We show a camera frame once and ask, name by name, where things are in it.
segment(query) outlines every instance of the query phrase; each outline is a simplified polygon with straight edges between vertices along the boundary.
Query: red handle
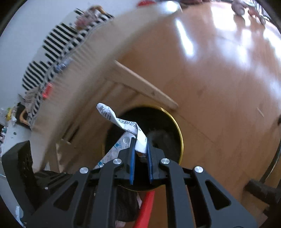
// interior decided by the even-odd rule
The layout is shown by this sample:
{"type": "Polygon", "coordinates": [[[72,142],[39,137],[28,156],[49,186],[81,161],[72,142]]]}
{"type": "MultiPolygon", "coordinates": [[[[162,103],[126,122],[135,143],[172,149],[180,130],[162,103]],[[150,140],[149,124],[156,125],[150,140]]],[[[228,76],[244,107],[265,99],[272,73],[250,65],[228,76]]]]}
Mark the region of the red handle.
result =
{"type": "Polygon", "coordinates": [[[133,228],[147,228],[150,214],[153,207],[154,202],[154,194],[155,191],[149,191],[146,193],[145,198],[141,204],[140,212],[137,220],[135,221],[135,224],[133,228]]]}
{"type": "Polygon", "coordinates": [[[155,4],[155,1],[152,0],[145,0],[145,1],[140,1],[138,3],[138,6],[147,6],[147,5],[151,5],[151,4],[155,4]]]}

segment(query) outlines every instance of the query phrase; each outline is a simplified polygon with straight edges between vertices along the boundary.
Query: silver screw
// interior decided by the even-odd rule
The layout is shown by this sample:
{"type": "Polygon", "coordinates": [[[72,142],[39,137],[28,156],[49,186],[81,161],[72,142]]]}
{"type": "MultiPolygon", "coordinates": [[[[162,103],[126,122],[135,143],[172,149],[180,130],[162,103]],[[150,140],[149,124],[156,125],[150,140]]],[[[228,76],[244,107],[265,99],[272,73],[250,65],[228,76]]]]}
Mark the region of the silver screw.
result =
{"type": "Polygon", "coordinates": [[[203,172],[203,168],[201,166],[196,166],[194,168],[194,170],[195,170],[196,173],[202,173],[203,172]]]}
{"type": "Polygon", "coordinates": [[[89,172],[89,169],[87,167],[82,167],[79,171],[82,174],[86,174],[87,172],[89,172]]]}
{"type": "Polygon", "coordinates": [[[169,164],[170,163],[170,160],[168,158],[162,158],[161,159],[161,163],[162,164],[169,164]]]}
{"type": "Polygon", "coordinates": [[[122,162],[122,160],[121,160],[120,158],[115,158],[115,159],[113,160],[113,163],[116,164],[116,165],[121,164],[121,162],[122,162]]]}

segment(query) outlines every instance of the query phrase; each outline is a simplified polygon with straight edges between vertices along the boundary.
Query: white wrapper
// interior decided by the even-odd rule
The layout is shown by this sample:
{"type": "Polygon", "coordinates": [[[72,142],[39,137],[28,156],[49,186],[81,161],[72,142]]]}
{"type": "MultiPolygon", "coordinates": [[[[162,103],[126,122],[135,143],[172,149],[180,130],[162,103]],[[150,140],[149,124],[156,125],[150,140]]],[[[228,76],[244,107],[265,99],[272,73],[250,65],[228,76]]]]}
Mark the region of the white wrapper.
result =
{"type": "Polygon", "coordinates": [[[103,165],[115,158],[118,158],[119,152],[130,147],[131,139],[135,138],[130,132],[125,132],[114,146],[106,153],[106,155],[99,161],[94,169],[103,167],[103,165]]]}
{"type": "Polygon", "coordinates": [[[136,122],[117,118],[114,111],[103,103],[98,103],[97,109],[103,117],[110,120],[123,130],[135,135],[137,138],[135,150],[142,153],[143,156],[146,155],[147,138],[136,122]]]}

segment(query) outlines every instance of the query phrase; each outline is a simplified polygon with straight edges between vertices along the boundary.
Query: barcode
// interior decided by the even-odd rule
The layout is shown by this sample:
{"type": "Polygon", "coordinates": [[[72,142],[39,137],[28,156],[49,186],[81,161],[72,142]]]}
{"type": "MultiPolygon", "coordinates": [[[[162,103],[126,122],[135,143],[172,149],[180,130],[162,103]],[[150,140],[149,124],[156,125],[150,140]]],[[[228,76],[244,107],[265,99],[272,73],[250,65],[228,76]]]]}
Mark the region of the barcode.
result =
{"type": "Polygon", "coordinates": [[[102,114],[106,119],[111,120],[111,115],[105,111],[103,106],[100,106],[99,110],[101,111],[100,114],[102,114]]]}
{"type": "Polygon", "coordinates": [[[130,146],[130,139],[131,138],[129,138],[129,137],[125,137],[124,139],[123,139],[123,142],[125,143],[125,146],[127,147],[127,146],[130,146]]]}
{"type": "Polygon", "coordinates": [[[124,129],[125,131],[127,131],[127,132],[129,132],[129,133],[131,133],[131,134],[133,134],[133,135],[135,135],[135,136],[137,136],[137,134],[135,133],[135,132],[133,132],[133,131],[131,131],[130,129],[124,129]]]}
{"type": "Polygon", "coordinates": [[[119,123],[130,125],[130,126],[133,126],[135,129],[138,129],[138,126],[137,126],[136,122],[122,120],[122,119],[119,119],[119,118],[117,118],[117,120],[118,120],[119,123]]]}

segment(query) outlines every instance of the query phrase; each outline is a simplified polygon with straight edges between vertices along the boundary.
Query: white wall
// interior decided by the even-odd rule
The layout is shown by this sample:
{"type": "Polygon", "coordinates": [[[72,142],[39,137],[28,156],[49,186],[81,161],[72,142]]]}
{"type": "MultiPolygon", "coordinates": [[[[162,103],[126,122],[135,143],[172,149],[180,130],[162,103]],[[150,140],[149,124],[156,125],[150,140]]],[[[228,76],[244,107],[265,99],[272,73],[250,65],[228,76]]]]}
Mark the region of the white wall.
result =
{"type": "Polygon", "coordinates": [[[136,8],[139,0],[28,0],[0,37],[0,108],[13,106],[23,93],[21,79],[43,39],[69,12],[101,5],[118,16],[136,8]]]}

